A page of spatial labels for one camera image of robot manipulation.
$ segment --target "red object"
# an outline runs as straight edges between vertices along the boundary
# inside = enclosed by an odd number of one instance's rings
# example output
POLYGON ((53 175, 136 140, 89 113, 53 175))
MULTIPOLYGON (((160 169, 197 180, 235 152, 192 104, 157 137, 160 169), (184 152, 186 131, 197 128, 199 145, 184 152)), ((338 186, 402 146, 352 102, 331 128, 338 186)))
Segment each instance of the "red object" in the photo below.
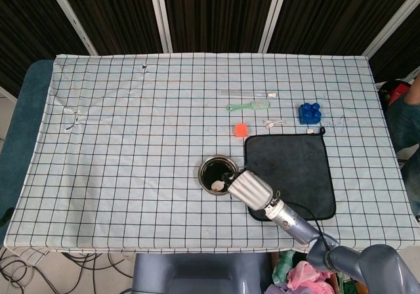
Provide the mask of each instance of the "red object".
POLYGON ((401 95, 403 95, 405 92, 407 92, 410 89, 409 86, 405 85, 405 84, 399 84, 399 86, 397 86, 395 88, 395 90, 393 90, 389 96, 390 96, 390 100, 388 103, 388 106, 391 105, 395 100, 399 99, 401 95))
POLYGON ((237 123, 235 124, 235 137, 245 138, 248 135, 248 127, 246 123, 237 123))

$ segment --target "clear tube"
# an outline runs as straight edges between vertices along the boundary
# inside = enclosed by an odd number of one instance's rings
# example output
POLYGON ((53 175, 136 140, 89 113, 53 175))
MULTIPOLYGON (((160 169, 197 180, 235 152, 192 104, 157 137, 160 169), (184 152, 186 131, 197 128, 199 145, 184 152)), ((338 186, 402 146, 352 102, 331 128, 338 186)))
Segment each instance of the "clear tube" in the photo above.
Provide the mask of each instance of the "clear tube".
POLYGON ((242 91, 240 89, 219 89, 217 94, 220 96, 229 97, 263 97, 263 98, 277 98, 277 92, 266 91, 242 91))

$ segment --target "cable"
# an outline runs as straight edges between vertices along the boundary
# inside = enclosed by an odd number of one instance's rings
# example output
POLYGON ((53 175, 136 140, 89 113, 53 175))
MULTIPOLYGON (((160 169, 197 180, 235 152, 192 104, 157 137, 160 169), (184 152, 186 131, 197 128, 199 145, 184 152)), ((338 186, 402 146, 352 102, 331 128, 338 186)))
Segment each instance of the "cable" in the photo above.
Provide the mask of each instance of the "cable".
POLYGON ((76 256, 73 256, 69 253, 63 253, 63 255, 73 262, 89 263, 89 262, 95 260, 96 258, 99 258, 101 256, 101 253, 99 253, 99 254, 98 253, 89 253, 85 257, 76 257, 76 256))
POLYGON ((45 282, 48 284, 48 286, 52 289, 52 291, 55 294, 60 294, 60 292, 57 291, 55 286, 50 282, 50 280, 47 279, 47 277, 44 275, 44 273, 40 269, 38 269, 36 266, 33 266, 33 269, 35 269, 35 271, 37 271, 42 276, 42 278, 45 280, 45 282))
POLYGON ((96 265, 96 257, 93 259, 93 271, 92 271, 93 294, 96 294, 96 285, 95 285, 95 265, 96 265))
POLYGON ((322 240, 322 242, 323 242, 323 243, 324 243, 324 245, 325 245, 325 248, 327 248, 327 250, 331 250, 331 248, 329 247, 329 245, 328 245, 328 243, 327 243, 326 238, 324 237, 324 232, 322 232, 322 230, 321 230, 321 226, 320 226, 320 224, 318 223, 318 220, 316 219, 316 217, 315 217, 315 215, 312 213, 312 211, 311 211, 310 209, 308 209, 307 207, 305 207, 304 205, 301 205, 301 204, 299 204, 299 203, 288 202, 288 201, 283 201, 283 202, 284 202, 284 203, 286 203, 286 204, 296 205, 297 207, 302 207, 303 209, 307 210, 307 211, 310 213, 310 216, 314 219, 314 221, 315 221, 315 223, 316 223, 316 226, 318 227, 318 231, 319 231, 319 233, 320 233, 321 240, 322 240))
POLYGON ((5 272, 3 272, 3 269, 0 269, 0 274, 1 274, 1 276, 6 280, 6 281, 8 281, 8 282, 10 282, 10 284, 12 284, 12 283, 16 283, 17 285, 18 285, 18 288, 20 289, 20 292, 21 292, 21 294, 24 294, 24 288, 23 288, 23 286, 19 283, 19 282, 17 282, 17 281, 15 281, 15 280, 13 280, 12 278, 11 278, 11 276, 9 276, 8 274, 6 274, 5 272))
POLYGON ((67 292, 65 292, 64 294, 70 294, 72 291, 74 291, 76 289, 76 287, 79 285, 80 283, 80 279, 81 279, 81 275, 83 273, 83 268, 85 267, 86 261, 82 264, 82 266, 80 267, 80 273, 79 273, 79 277, 77 278, 77 282, 76 284, 73 286, 73 288, 67 292))
MULTIPOLYGON (((75 263, 75 264, 77 264, 78 266, 81 266, 77 261, 74 261, 71 257, 69 257, 68 256, 68 253, 62 253, 63 254, 63 256, 65 256, 68 260, 70 260, 70 261, 72 261, 73 263, 75 263)), ((121 259, 120 261, 118 261, 118 262, 116 262, 116 263, 114 263, 114 265, 116 265, 116 264, 119 264, 119 263, 122 263, 124 261, 124 259, 121 259)), ((95 268, 95 270, 105 270, 105 269, 108 269, 108 268, 111 268, 112 267, 112 265, 109 265, 109 266, 103 266, 103 267, 100 267, 100 268, 95 268)), ((86 267, 84 267, 84 269, 86 269, 86 270, 90 270, 90 271, 92 271, 93 270, 93 268, 89 268, 88 266, 86 266, 86 267)))
POLYGON ((132 276, 122 272, 119 268, 117 268, 116 264, 112 262, 110 253, 108 253, 108 260, 110 261, 110 264, 111 264, 112 268, 116 269, 120 274, 122 274, 123 276, 126 276, 127 278, 133 278, 132 276))
POLYGON ((14 269, 13 273, 10 275, 10 277, 11 277, 11 278, 13 278, 13 275, 16 273, 16 271, 17 271, 19 268, 24 267, 24 268, 25 268, 25 272, 23 273, 23 275, 22 275, 20 278, 18 278, 17 280, 13 280, 13 282, 12 282, 12 283, 19 282, 21 279, 23 279, 23 278, 25 277, 26 272, 28 271, 28 266, 27 266, 27 265, 26 265, 26 263, 25 263, 24 261, 22 261, 22 260, 13 260, 13 261, 9 262, 8 264, 6 264, 4 267, 2 267, 2 269, 4 270, 4 269, 6 269, 8 266, 10 266, 11 264, 14 264, 14 263, 22 263, 22 264, 23 264, 23 266, 20 266, 20 267, 18 267, 17 269, 14 269))

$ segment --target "black cable on floor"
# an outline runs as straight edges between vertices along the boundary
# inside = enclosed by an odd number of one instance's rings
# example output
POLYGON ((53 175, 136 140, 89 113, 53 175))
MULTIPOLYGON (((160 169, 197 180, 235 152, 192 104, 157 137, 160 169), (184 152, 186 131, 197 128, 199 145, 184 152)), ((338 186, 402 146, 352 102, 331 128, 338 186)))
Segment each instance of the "black cable on floor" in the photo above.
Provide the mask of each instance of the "black cable on floor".
POLYGON ((70 294, 72 291, 74 291, 76 289, 76 287, 79 285, 80 280, 81 280, 81 275, 83 273, 83 268, 85 267, 86 261, 82 264, 82 266, 80 267, 80 273, 79 273, 79 277, 77 278, 77 282, 76 284, 73 286, 73 288, 67 292, 65 292, 64 294, 70 294))
POLYGON ((76 256, 73 256, 69 253, 63 253, 63 255, 66 258, 68 258, 71 261, 76 262, 76 263, 89 263, 89 262, 95 260, 96 258, 99 258, 101 256, 101 253, 89 253, 85 257, 76 257, 76 256))
POLYGON ((108 253, 108 260, 110 261, 110 264, 111 264, 112 268, 114 268, 115 270, 117 270, 120 274, 122 274, 123 276, 126 276, 127 278, 131 278, 131 279, 133 278, 132 276, 130 276, 130 275, 122 272, 119 268, 117 268, 117 263, 113 263, 112 262, 111 254, 110 253, 108 253))
POLYGON ((125 289, 124 291, 122 291, 120 294, 126 294, 128 292, 131 292, 131 289, 125 289))
POLYGON ((21 293, 24 292, 24 288, 23 288, 22 284, 19 283, 19 281, 22 280, 26 276, 26 273, 28 272, 28 269, 29 268, 32 268, 34 271, 38 272, 41 275, 41 277, 44 279, 44 281, 47 283, 47 285, 51 288, 51 290, 54 292, 54 294, 60 294, 57 291, 57 289, 55 288, 55 286, 48 280, 48 278, 44 275, 44 273, 39 268, 37 268, 36 266, 29 266, 29 265, 27 265, 26 262, 24 262, 23 260, 20 260, 19 257, 16 256, 16 255, 11 255, 11 256, 8 256, 8 257, 3 258, 5 252, 6 252, 6 249, 4 250, 4 252, 0 256, 0 262, 3 261, 3 260, 5 260, 5 259, 11 258, 11 257, 16 257, 17 259, 12 260, 11 262, 8 262, 5 266, 1 267, 0 273, 1 273, 2 277, 4 277, 4 279, 6 279, 6 281, 10 282, 12 285, 13 284, 17 284, 18 287, 20 288, 21 293), (13 278, 13 275, 12 276, 9 276, 4 271, 4 269, 6 269, 8 266, 10 266, 11 264, 14 264, 14 263, 22 263, 22 266, 21 267, 23 267, 25 269, 25 271, 22 274, 22 276, 20 278, 18 278, 17 280, 15 280, 13 278))
POLYGON ((95 258, 95 259, 93 259, 93 270, 92 270, 93 294, 96 294, 96 285, 95 285, 95 265, 96 265, 96 258, 95 258))
MULTIPOLYGON (((70 260, 70 261, 72 261, 73 263, 75 263, 76 265, 78 265, 78 266, 81 266, 80 264, 79 264, 79 262, 77 262, 77 261, 74 261, 71 257, 68 257, 68 253, 62 253, 63 254, 63 256, 65 256, 68 260, 70 260)), ((121 259, 120 261, 118 261, 118 262, 116 262, 115 264, 119 264, 119 263, 122 263, 124 261, 124 259, 121 259)), ((103 267, 100 267, 100 268, 95 268, 95 270, 105 270, 105 269, 108 269, 108 268, 111 268, 112 267, 112 265, 109 265, 109 266, 103 266, 103 267)), ((90 270, 90 271, 92 271, 93 270, 93 268, 89 268, 88 266, 86 266, 84 269, 86 269, 86 270, 90 270)))

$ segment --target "pink plastic bag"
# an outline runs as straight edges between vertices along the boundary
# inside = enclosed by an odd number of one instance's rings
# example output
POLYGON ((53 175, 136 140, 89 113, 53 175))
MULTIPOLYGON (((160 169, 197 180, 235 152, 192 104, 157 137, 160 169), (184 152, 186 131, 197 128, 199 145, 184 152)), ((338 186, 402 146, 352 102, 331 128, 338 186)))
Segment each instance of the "pink plastic bag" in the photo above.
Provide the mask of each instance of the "pink plastic bag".
POLYGON ((299 286, 309 288, 313 294, 334 294, 333 288, 325 282, 332 275, 330 272, 316 270, 307 261, 301 261, 290 270, 287 287, 297 289, 299 286))

